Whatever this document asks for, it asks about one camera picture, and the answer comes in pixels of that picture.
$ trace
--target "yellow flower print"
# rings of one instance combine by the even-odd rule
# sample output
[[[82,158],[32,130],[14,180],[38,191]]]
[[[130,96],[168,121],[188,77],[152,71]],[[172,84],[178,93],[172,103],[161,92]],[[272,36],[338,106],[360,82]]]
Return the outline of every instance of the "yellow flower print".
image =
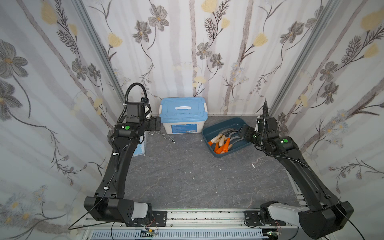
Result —
[[[77,36],[77,27],[75,24],[68,24],[73,35]]]
[[[27,220],[28,218],[29,218],[29,214],[24,214],[24,215],[23,215],[23,219],[24,219],[24,220]]]
[[[46,1],[43,1],[43,6],[41,7],[41,19],[49,25],[55,24],[57,22],[55,10]]]
[[[102,98],[96,98],[95,99],[95,102],[93,103],[93,106],[95,108],[97,108],[99,105],[101,105],[103,103],[103,99]]]
[[[230,23],[230,21],[228,19],[223,18],[223,20],[221,20],[221,28],[224,29],[224,28],[228,27],[229,23]]]
[[[364,53],[365,58],[371,58],[379,53],[379,48],[376,43],[373,43]]]
[[[384,19],[384,9],[372,12],[361,19],[360,26],[366,31],[374,30]]]
[[[206,80],[203,77],[195,77],[193,80],[198,83],[205,83]]]
[[[300,103],[302,103],[303,104],[303,107],[308,107],[308,103],[307,103],[307,101],[308,101],[308,97],[307,96],[305,96],[304,94],[302,94],[301,96],[300,96],[300,99],[297,99],[296,100],[296,105],[299,105]]]
[[[201,9],[206,13],[213,13],[217,7],[217,0],[205,0],[201,5]]]
[[[122,39],[113,33],[110,33],[108,35],[108,41],[109,41],[109,45],[113,48],[119,47],[122,43]]]
[[[266,42],[268,42],[268,39],[264,35],[264,33],[259,33],[255,40],[253,41],[253,46],[260,47],[263,46]]]

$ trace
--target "barcode sticker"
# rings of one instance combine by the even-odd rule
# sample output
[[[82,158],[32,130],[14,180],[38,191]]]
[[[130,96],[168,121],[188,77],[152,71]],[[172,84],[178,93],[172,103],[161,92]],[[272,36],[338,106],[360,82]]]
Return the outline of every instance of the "barcode sticker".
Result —
[[[197,132],[197,124],[172,125],[172,133]]]

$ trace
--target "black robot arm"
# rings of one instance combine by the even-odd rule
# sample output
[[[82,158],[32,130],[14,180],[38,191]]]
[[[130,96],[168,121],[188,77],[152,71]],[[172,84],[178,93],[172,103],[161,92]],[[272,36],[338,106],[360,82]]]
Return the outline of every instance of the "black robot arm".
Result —
[[[129,91],[136,85],[143,89],[145,97],[139,103],[128,102]],[[86,197],[84,201],[85,209],[96,221],[127,224],[135,218],[142,224],[148,224],[153,219],[151,204],[124,199],[124,187],[132,155],[141,143],[140,139],[144,140],[144,132],[158,131],[160,124],[160,117],[152,117],[144,86],[132,84],[125,96],[124,110],[108,140],[113,153],[104,177],[94,196]]]
[[[268,116],[264,103],[263,115],[257,119],[258,130],[244,125],[240,137],[252,142],[267,156],[276,158],[299,186],[309,209],[298,212],[298,222],[311,238],[318,239],[344,227],[353,213],[349,202],[341,202],[308,166],[299,147],[289,136],[279,136],[275,118]]]

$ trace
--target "dark blue tray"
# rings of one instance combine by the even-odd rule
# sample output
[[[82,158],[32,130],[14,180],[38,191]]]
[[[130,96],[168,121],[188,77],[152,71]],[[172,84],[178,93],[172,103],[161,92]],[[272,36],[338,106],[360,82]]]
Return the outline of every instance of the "dark blue tray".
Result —
[[[236,142],[232,147],[231,149],[227,152],[227,153],[223,153],[223,154],[217,154],[215,153],[215,151],[213,150],[213,148],[211,146],[209,146],[208,142],[216,137],[218,135],[219,132],[221,132],[222,130],[226,129],[226,128],[236,128],[238,130],[240,130],[240,128],[246,124],[246,122],[244,122],[243,119],[241,118],[231,118],[231,119],[228,119],[224,122],[221,122],[221,123],[218,123],[218,124],[215,124],[215,125],[212,125],[210,127],[207,127],[207,128],[204,128],[203,129],[203,137],[204,137],[204,141],[205,141],[205,144],[208,146],[209,150],[211,151],[211,153],[215,156],[215,157],[224,157],[228,154],[231,154],[232,152],[236,152],[237,150],[240,150],[242,149],[243,147],[246,147],[248,146],[249,144],[251,144],[250,142],[246,141],[246,140],[241,140],[241,141],[238,141]]]

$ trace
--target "black cable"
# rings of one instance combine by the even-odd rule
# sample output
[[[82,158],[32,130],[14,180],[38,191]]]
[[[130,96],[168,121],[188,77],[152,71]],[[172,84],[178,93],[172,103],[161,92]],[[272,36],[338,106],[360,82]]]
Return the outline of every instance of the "black cable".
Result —
[[[244,225],[245,226],[247,226],[247,227],[250,227],[250,226],[248,226],[246,223],[245,223],[245,219],[244,219]],[[256,226],[254,226],[254,227],[250,227],[250,228],[255,228]]]
[[[351,222],[351,220],[349,220],[349,218],[336,206],[334,205],[340,212],[341,214],[344,215],[344,217],[352,224],[352,226],[359,232],[360,236],[363,238],[363,240],[365,240],[364,236],[361,234],[361,232],[358,230],[358,228]]]
[[[291,157],[287,157],[287,156],[284,156],[284,155],[275,155],[275,154],[271,154],[271,153],[268,153],[265,148],[264,148],[264,133],[265,133],[265,126],[266,126],[266,120],[265,120],[265,117],[268,115],[268,106],[267,106],[267,102],[264,102],[264,106],[263,106],[263,129],[262,129],[262,133],[261,133],[261,136],[260,136],[260,147],[263,151],[263,153],[265,153],[265,155],[267,156],[270,156],[270,157],[274,157],[274,158],[284,158],[284,159],[288,159],[288,160],[291,160],[291,161],[294,161],[294,162],[298,162],[299,164],[301,164],[302,166],[304,167],[309,167],[308,165],[306,165],[305,163],[297,160],[297,159],[294,159],[294,158],[291,158]]]
[[[92,224],[92,225],[84,225],[84,226],[81,226],[81,227],[71,228],[70,230],[79,229],[79,228],[85,228],[85,227],[91,227],[91,226],[97,226],[97,225],[106,224],[106,223],[110,223],[110,222],[102,222],[102,223],[97,223],[97,224]]]
[[[113,138],[113,136],[112,137],[110,137],[110,138],[108,138],[107,140],[108,140],[108,143],[111,145],[111,147],[112,147],[112,151],[113,151],[113,158],[114,158],[114,160],[115,160],[115,162],[114,162],[114,166],[113,166],[113,171],[114,172],[117,172],[118,170],[119,170],[119,160],[120,160],[120,155],[119,155],[119,150],[118,150],[118,148],[116,147],[116,145],[113,143],[113,141],[112,141],[112,138]]]
[[[296,230],[295,235],[294,235],[293,237],[291,237],[290,239],[288,239],[288,240],[292,240],[294,237],[296,237],[296,235],[297,235],[298,232],[299,232],[299,227],[297,227],[297,230]]]
[[[111,238],[112,238],[112,240],[115,240],[115,239],[113,238],[113,236],[112,236],[112,228],[113,228],[113,224],[112,224],[112,226],[111,226]]]
[[[94,225],[88,225],[88,226],[82,226],[82,227],[77,227],[77,228],[71,228],[73,225],[75,225],[78,221],[80,221],[80,219],[82,219],[83,217],[85,217],[85,215],[87,215],[88,213],[90,213],[97,205],[99,205],[99,203],[101,203],[101,201],[103,200],[105,194],[107,193],[107,190],[109,188],[109,185],[111,184],[112,180],[113,180],[113,177],[115,176],[115,172],[113,173],[112,177],[111,177],[111,180],[109,181],[108,185],[107,185],[107,189],[105,189],[105,192],[103,194],[103,196],[101,197],[100,201],[98,203],[96,203],[88,212],[86,212],[83,216],[81,216],[78,220],[76,220],[76,222],[74,222],[71,226],[69,226],[68,230],[73,230],[73,229],[78,229],[78,228],[83,228],[83,227],[89,227],[89,226],[94,226]]]
[[[139,144],[142,144],[144,142],[144,139],[145,139],[144,134],[142,135],[142,137],[143,137],[143,140],[141,142],[139,142]]]
[[[141,84],[141,83],[132,83],[129,88],[127,89],[127,91],[125,92],[125,101],[124,101],[124,109],[123,111],[121,112],[119,118],[118,118],[118,121],[117,122],[120,122],[121,118],[123,117],[125,111],[127,110],[127,103],[128,103],[128,95],[129,95],[129,92],[131,91],[131,89],[134,87],[134,86],[140,86],[144,92],[144,98],[146,101],[148,101],[148,98],[147,98],[147,91],[145,90],[145,87]]]
[[[140,86],[144,92],[144,97],[145,97],[145,101],[148,102],[148,98],[147,98],[147,91],[145,89],[145,87],[141,84],[141,83],[132,83],[129,88],[127,89],[127,91],[125,92],[125,98],[124,98],[124,109],[122,110],[118,120],[117,120],[117,123],[116,124],[119,124],[120,121],[122,120],[123,116],[124,116],[124,113],[127,111],[127,104],[128,104],[128,95],[129,95],[129,92],[131,91],[131,89],[134,87],[134,86]],[[114,142],[111,140],[111,139],[108,139],[108,143],[111,145],[112,149],[113,149],[113,153],[114,153],[114,172],[117,172],[119,170],[119,159],[120,159],[120,155],[119,155],[119,151],[116,147],[116,145],[114,144]]]

